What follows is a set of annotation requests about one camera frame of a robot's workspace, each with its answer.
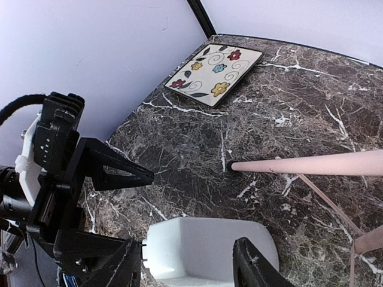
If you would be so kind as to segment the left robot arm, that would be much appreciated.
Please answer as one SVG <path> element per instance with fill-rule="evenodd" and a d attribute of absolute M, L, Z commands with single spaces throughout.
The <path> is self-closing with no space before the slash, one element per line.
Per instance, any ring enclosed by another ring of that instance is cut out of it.
<path fill-rule="evenodd" d="M 86 232 L 86 213 L 78 201 L 84 180 L 97 191 L 142 187 L 151 171 L 129 161 L 101 141 L 81 138 L 65 169 L 38 175 L 39 193 L 30 205 L 13 167 L 1 167 L 1 228 L 36 243 L 79 286 L 139 286 L 142 245 Z"/>

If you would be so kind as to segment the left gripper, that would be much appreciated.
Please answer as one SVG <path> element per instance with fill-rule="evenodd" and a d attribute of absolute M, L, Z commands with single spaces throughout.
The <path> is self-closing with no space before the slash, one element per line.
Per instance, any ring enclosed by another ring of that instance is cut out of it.
<path fill-rule="evenodd" d="M 30 206 L 14 167 L 1 167 L 1 229 L 34 240 L 62 271 L 82 285 L 92 278 L 128 239 L 83 231 L 84 210 L 77 206 L 85 177 L 95 190 L 151 185 L 154 173 L 95 138 L 79 136 L 67 167 L 54 175 L 42 170 L 41 188 Z"/>

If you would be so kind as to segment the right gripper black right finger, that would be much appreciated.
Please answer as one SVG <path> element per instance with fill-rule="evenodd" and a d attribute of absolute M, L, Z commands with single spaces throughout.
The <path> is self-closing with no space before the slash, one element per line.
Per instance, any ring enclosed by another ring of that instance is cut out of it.
<path fill-rule="evenodd" d="M 246 237 L 233 245 L 233 280 L 236 287 L 294 287 Z"/>

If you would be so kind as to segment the pink folding music stand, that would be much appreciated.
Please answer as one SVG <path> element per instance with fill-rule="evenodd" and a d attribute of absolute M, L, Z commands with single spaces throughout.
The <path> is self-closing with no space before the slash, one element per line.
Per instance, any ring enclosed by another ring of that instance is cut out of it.
<path fill-rule="evenodd" d="M 349 286 L 355 284 L 355 256 L 382 248 L 382 226 L 364 232 L 307 177 L 308 175 L 382 176 L 381 149 L 312 157 L 230 161 L 227 163 L 227 169 L 234 172 L 295 174 L 321 197 L 357 235 L 351 240 Z"/>

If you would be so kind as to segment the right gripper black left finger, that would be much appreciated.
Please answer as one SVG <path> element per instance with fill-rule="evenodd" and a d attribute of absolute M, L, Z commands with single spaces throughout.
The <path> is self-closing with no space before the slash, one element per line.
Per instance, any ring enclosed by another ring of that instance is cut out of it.
<path fill-rule="evenodd" d="M 117 249 L 104 266 L 81 286 L 139 287 L 141 280 L 141 259 L 140 242 L 128 239 Z"/>

